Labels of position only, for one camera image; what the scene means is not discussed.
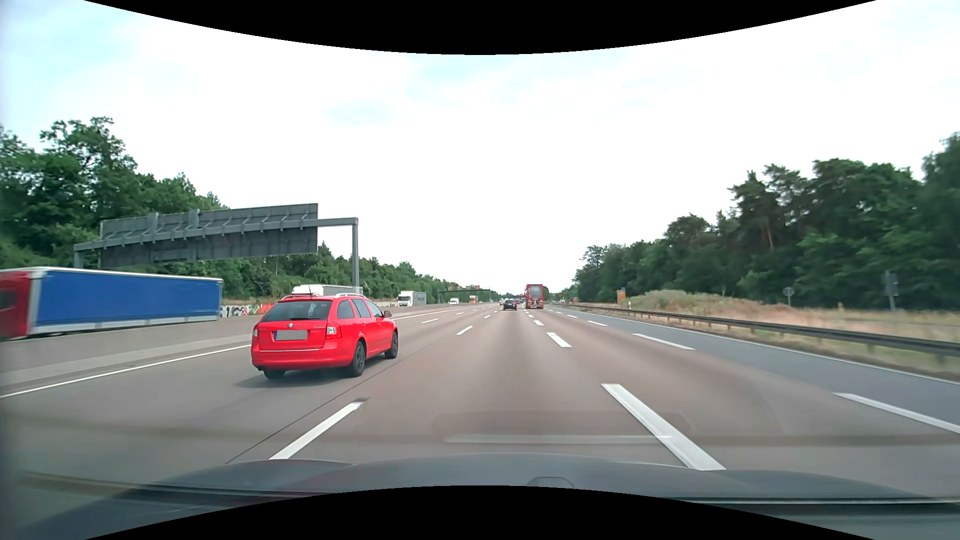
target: guardrail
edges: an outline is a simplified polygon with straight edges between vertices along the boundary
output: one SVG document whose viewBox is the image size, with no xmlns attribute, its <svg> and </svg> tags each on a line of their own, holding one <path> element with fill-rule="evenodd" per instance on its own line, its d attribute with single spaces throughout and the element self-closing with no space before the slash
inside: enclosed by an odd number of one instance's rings
<svg viewBox="0 0 960 540">
<path fill-rule="evenodd" d="M 670 319 L 678 321 L 691 321 L 695 323 L 707 323 L 709 326 L 726 326 L 727 330 L 731 327 L 745 328 L 750 331 L 775 331 L 780 335 L 789 333 L 792 335 L 803 335 L 807 337 L 816 337 L 819 339 L 831 339 L 834 341 L 846 341 L 849 343 L 861 343 L 868 347 L 888 347 L 891 349 L 902 349 L 905 351 L 915 351 L 918 353 L 929 353 L 942 356 L 960 356 L 960 343 L 953 341 L 938 341 L 936 339 L 923 339 L 920 337 L 905 337 L 899 335 L 884 335 L 880 333 L 869 333 L 865 331 L 834 330 L 816 327 L 802 327 L 796 325 L 784 325 L 779 323 L 763 323 L 759 321 L 743 321 L 739 319 L 724 319 L 721 317 L 709 317 L 706 315 L 690 315 L 686 313 L 674 313 L 670 311 L 649 311 L 646 309 L 627 309 L 625 307 L 601 307 L 588 306 L 583 304 L 555 304 L 556 306 L 572 307 L 579 309 L 603 309 L 605 311 L 619 311 L 636 315 L 646 315 L 648 317 L 665 318 L 667 322 Z"/>
</svg>

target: license plate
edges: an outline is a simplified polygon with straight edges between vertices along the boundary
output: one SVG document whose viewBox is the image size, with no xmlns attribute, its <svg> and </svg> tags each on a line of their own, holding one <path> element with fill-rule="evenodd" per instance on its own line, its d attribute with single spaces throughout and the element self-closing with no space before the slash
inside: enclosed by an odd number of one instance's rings
<svg viewBox="0 0 960 540">
<path fill-rule="evenodd" d="M 307 330 L 278 330 L 275 339 L 277 341 L 297 341 L 306 339 L 309 331 Z"/>
</svg>

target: lane marking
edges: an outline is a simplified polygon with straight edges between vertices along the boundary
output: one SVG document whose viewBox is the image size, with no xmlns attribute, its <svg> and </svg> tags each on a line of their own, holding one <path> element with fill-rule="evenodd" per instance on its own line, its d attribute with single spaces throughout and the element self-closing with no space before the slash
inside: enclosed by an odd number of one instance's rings
<svg viewBox="0 0 960 540">
<path fill-rule="evenodd" d="M 693 444 L 693 441 L 686 438 L 683 433 L 670 425 L 669 422 L 660 418 L 654 410 L 645 405 L 636 396 L 627 391 L 619 384 L 601 384 L 604 390 L 634 415 L 640 424 L 643 424 L 651 433 L 653 433 L 663 446 L 673 453 L 680 461 L 691 469 L 698 471 L 723 471 L 724 466 L 716 459 L 710 457 L 699 446 Z"/>
<path fill-rule="evenodd" d="M 767 343 L 759 343 L 759 342 L 757 342 L 757 341 L 747 341 L 746 339 L 737 339 L 737 338 L 735 338 L 735 337 L 729 337 L 729 336 L 726 336 L 726 335 L 719 335 L 719 334 L 711 333 L 711 332 L 708 332 L 708 331 L 696 331 L 696 330 L 691 330 L 691 329 L 686 329 L 686 328 L 668 327 L 668 326 L 666 326 L 666 325 L 658 325 L 658 324 L 656 324 L 656 323 L 645 323 L 645 322 L 643 322 L 643 321 L 637 321 L 637 320 L 634 320 L 634 319 L 624 319 L 623 317 L 614 317 L 614 316 L 612 316 L 612 315 L 604 315 L 604 314 L 602 314 L 602 313 L 592 313 L 592 315 L 595 315 L 595 316 L 597 316 L 597 317 L 606 317 L 606 318 L 608 318 L 608 319 L 613 319 L 613 320 L 616 320 L 616 321 L 623 321 L 623 322 L 625 322 L 625 323 L 637 323 L 637 324 L 640 324 L 640 325 L 647 325 L 647 326 L 656 327 L 656 328 L 660 328 L 660 329 L 675 330 L 675 331 L 688 331 L 688 332 L 690 332 L 690 333 L 695 333 L 695 334 L 697 334 L 697 335 L 705 335 L 705 336 L 707 336 L 707 337 L 716 337 L 716 338 L 718 338 L 718 339 L 729 339 L 730 341 L 736 341 L 736 342 L 738 342 L 738 343 L 746 343 L 747 345 L 756 345 L 756 346 L 758 346 L 758 347 L 767 347 L 767 348 L 770 348 L 770 349 L 777 349 L 778 351 L 786 351 L 787 353 L 793 353 L 793 354 L 795 354 L 795 355 L 816 356 L 816 357 L 818 357 L 818 358 L 823 358 L 823 359 L 825 359 L 825 360 L 833 360 L 833 361 L 836 361 L 836 362 L 843 362 L 843 363 L 845 363 L 845 364 L 853 364 L 853 365 L 855 365 L 855 366 L 860 366 L 860 367 L 869 367 L 869 368 L 878 369 L 878 370 L 881 370 L 881 371 L 889 371 L 890 373 L 896 373 L 896 374 L 898 374 L 898 375 L 909 375 L 910 377 L 918 377 L 918 378 L 920 378 L 920 379 L 934 380 L 934 381 L 936 381 L 936 382 L 945 382 L 945 383 L 947 383 L 947 384 L 960 385 L 960 381 L 956 381 L 956 380 L 939 379 L 939 378 L 937 378 L 937 377 L 931 377 L 930 375 L 923 375 L 923 374 L 920 374 L 920 373 L 912 373 L 912 372 L 909 372 L 909 371 L 901 371 L 901 370 L 899 370 L 899 369 L 893 369 L 893 368 L 889 368 L 889 367 L 877 366 L 877 365 L 874 365 L 874 364 L 866 364 L 866 363 L 863 363 L 863 362 L 857 362 L 857 361 L 855 361 L 855 360 L 847 360 L 847 359 L 845 359 L 845 358 L 838 358 L 838 357 L 836 357 L 836 356 L 818 355 L 817 353 L 808 353 L 808 352 L 806 352 L 806 351 L 798 351 L 797 349 L 787 349 L 787 348 L 785 348 L 785 347 L 778 347 L 778 346 L 776 346 L 776 345 L 770 345 L 770 344 L 767 344 Z"/>
<path fill-rule="evenodd" d="M 934 428 L 940 428 L 941 430 L 953 431 L 954 433 L 960 434 L 960 426 L 956 424 L 951 424 L 950 422 L 945 422 L 938 418 L 932 416 L 926 416 L 919 412 L 914 412 L 912 410 L 907 410 L 905 408 L 900 408 L 898 406 L 889 405 L 883 402 L 875 402 L 869 398 L 864 398 L 863 396 L 857 396 L 856 394 L 844 394 L 841 392 L 833 392 L 834 396 L 840 396 L 841 398 L 846 398 L 848 400 L 862 403 L 864 405 L 869 405 L 880 410 L 885 410 L 887 412 L 892 412 L 900 416 L 904 416 L 911 420 L 916 420 L 917 422 L 923 422 L 924 424 L 929 424 Z"/>
<path fill-rule="evenodd" d="M 346 418 L 348 414 L 360 408 L 360 406 L 363 405 L 364 403 L 366 403 L 366 400 L 364 401 L 357 400 L 345 406 L 344 408 L 338 410 L 337 412 L 334 412 L 332 416 L 320 422 L 320 424 L 317 424 L 317 426 L 314 427 L 312 430 L 301 435 L 299 439 L 287 445 L 287 447 L 284 448 L 283 450 L 274 454 L 271 457 L 271 459 L 287 459 L 289 457 L 292 457 L 293 454 L 296 454 L 297 452 L 303 450 L 303 447 L 313 442 L 313 439 L 316 439 L 317 437 L 322 435 L 324 431 L 332 428 L 334 424 Z"/>
<path fill-rule="evenodd" d="M 635 333 L 634 335 L 642 337 L 644 339 L 649 339 L 651 341 L 656 341 L 662 343 L 663 345 L 669 345 L 671 347 L 676 347 L 678 349 L 687 349 L 688 351 L 693 351 L 690 347 L 685 347 L 683 345 L 677 345 L 676 343 L 670 343 L 669 341 L 663 341 L 662 339 L 656 339 L 656 337 L 650 337 L 649 335 L 643 335 L 642 333 Z"/>
<path fill-rule="evenodd" d="M 569 344 L 569 343 L 563 341 L 563 340 L 562 340 L 558 335 L 556 335 L 554 332 L 549 331 L 549 332 L 547 332 L 546 334 L 550 336 L 550 339 L 556 341 L 556 342 L 557 342 L 557 345 L 560 345 L 561 347 L 570 347 L 570 344 Z"/>
<path fill-rule="evenodd" d="M 447 313 L 448 311 L 453 311 L 454 309 L 444 309 L 442 311 L 430 311 L 429 313 L 418 313 L 416 315 L 406 315 L 404 317 L 390 317 L 392 321 L 399 321 L 401 319 L 412 319 L 414 317 L 425 317 L 426 315 L 436 315 L 437 313 Z"/>
<path fill-rule="evenodd" d="M 19 392 L 12 392 L 12 393 L 10 393 L 10 394 L 4 394 L 4 395 L 0 396 L 0 400 L 2 400 L 2 399 L 4 399 L 4 398 L 11 398 L 11 397 L 13 397 L 13 396 L 19 396 L 19 395 L 21 395 L 21 394 L 29 394 L 29 393 L 31 393 L 31 392 L 37 392 L 37 391 L 39 391 L 39 390 L 46 390 L 47 388 L 56 388 L 57 386 L 63 386 L 63 385 L 65 385 L 65 384 L 73 384 L 74 382 L 82 382 L 82 381 L 84 381 L 84 380 L 99 379 L 100 377 L 107 377 L 107 376 L 110 376 L 110 375 L 116 375 L 116 374 L 118 374 L 118 373 L 125 373 L 125 372 L 128 372 L 128 371 L 135 371 L 135 370 L 138 370 L 138 369 L 144 369 L 144 368 L 154 367 L 154 366 L 163 365 L 163 364 L 169 364 L 169 363 L 171 363 L 171 362 L 179 362 L 179 361 L 181 361 L 181 360 L 189 360 L 190 358 L 199 358 L 200 356 L 216 355 L 217 353 L 226 353 L 226 352 L 228 352 L 228 351 L 236 351 L 236 350 L 238 350 L 238 349 L 249 349 L 249 348 L 250 348 L 250 345 L 241 345 L 241 346 L 239 346 L 239 347 L 230 347 L 229 349 L 221 349 L 221 350 L 219 350 L 219 351 L 210 351 L 209 353 L 200 353 L 200 354 L 198 354 L 198 355 L 183 356 L 183 357 L 180 357 L 180 358 L 171 358 L 171 359 L 169 359 L 169 360 L 162 360 L 162 361 L 160 361 L 160 362 L 153 362 L 153 363 L 150 363 L 150 364 L 144 364 L 144 365 L 142 365 L 142 366 L 128 367 L 128 368 L 124 368 L 124 369 L 119 369 L 119 370 L 117 370 L 117 371 L 111 371 L 111 372 L 108 372 L 108 373 L 101 373 L 101 374 L 99 374 L 99 375 L 91 375 L 91 376 L 89 376 L 89 377 L 82 377 L 82 378 L 80 378 L 80 379 L 65 380 L 64 382 L 57 382 L 56 384 L 47 384 L 47 385 L 45 385 L 45 386 L 39 386 L 39 387 L 37 387 L 37 388 L 31 388 L 31 389 L 29 389 L 29 390 L 20 390 Z"/>
</svg>

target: graffiti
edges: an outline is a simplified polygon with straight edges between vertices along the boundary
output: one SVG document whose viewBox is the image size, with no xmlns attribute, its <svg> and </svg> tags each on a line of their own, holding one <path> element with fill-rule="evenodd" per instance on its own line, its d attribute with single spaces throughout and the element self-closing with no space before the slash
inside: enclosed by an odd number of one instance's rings
<svg viewBox="0 0 960 540">
<path fill-rule="evenodd" d="M 273 304 L 245 304 L 241 306 L 220 306 L 221 317 L 246 317 L 248 315 L 262 315 Z"/>
</svg>

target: truck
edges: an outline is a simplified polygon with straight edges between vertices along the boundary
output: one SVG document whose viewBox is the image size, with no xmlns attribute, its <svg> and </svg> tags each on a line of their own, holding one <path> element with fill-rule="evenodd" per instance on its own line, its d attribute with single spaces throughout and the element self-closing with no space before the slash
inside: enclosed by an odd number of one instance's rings
<svg viewBox="0 0 960 540">
<path fill-rule="evenodd" d="M 363 294 L 363 287 L 360 288 L 360 294 Z M 342 292 L 354 292 L 350 285 L 323 285 L 320 283 L 306 283 L 295 285 L 290 294 L 316 294 L 317 296 L 326 296 L 340 294 Z"/>
<path fill-rule="evenodd" d="M 396 296 L 396 304 L 404 306 L 426 306 L 426 293 L 414 290 L 401 290 Z"/>
<path fill-rule="evenodd" d="M 0 338 L 216 321 L 220 278 L 58 266 L 0 270 Z"/>
<path fill-rule="evenodd" d="M 527 309 L 543 309 L 543 284 L 527 284 L 523 289 L 523 303 Z"/>
</svg>

